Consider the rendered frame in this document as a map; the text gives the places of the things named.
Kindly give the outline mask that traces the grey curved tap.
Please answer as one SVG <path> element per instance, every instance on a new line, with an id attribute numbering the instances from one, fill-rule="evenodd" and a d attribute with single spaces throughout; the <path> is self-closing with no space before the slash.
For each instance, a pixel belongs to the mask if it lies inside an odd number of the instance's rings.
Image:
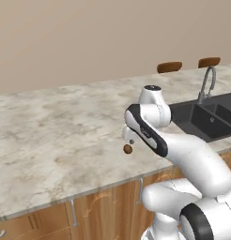
<path id="1" fill-rule="evenodd" d="M 205 93 L 205 88 L 206 88 L 206 84 L 207 84 L 207 81 L 208 81 L 208 74 L 209 73 L 212 73 L 211 85 L 208 89 L 208 92 Z M 210 92 L 214 89 L 215 83 L 216 83 L 216 69 L 215 69 L 215 67 L 210 66 L 206 70 L 204 80 L 203 80 L 203 83 L 202 83 L 202 87 L 201 87 L 201 90 L 198 94 L 198 98 L 197 98 L 197 103 L 198 104 L 202 104 L 205 99 L 211 97 Z"/>

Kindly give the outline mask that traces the dark grey sink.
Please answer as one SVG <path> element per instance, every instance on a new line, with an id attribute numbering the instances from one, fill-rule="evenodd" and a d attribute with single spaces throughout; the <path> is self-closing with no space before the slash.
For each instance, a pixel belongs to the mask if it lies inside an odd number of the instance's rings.
<path id="1" fill-rule="evenodd" d="M 231 137 L 231 93 L 170 104 L 172 121 L 207 143 Z"/>

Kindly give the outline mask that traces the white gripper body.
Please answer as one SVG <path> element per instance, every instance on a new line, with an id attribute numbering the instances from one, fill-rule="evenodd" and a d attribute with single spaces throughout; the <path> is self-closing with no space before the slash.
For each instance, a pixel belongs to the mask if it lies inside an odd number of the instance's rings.
<path id="1" fill-rule="evenodd" d="M 127 125 L 122 128 L 122 139 L 129 144 L 134 144 L 138 139 L 138 134 Z"/>

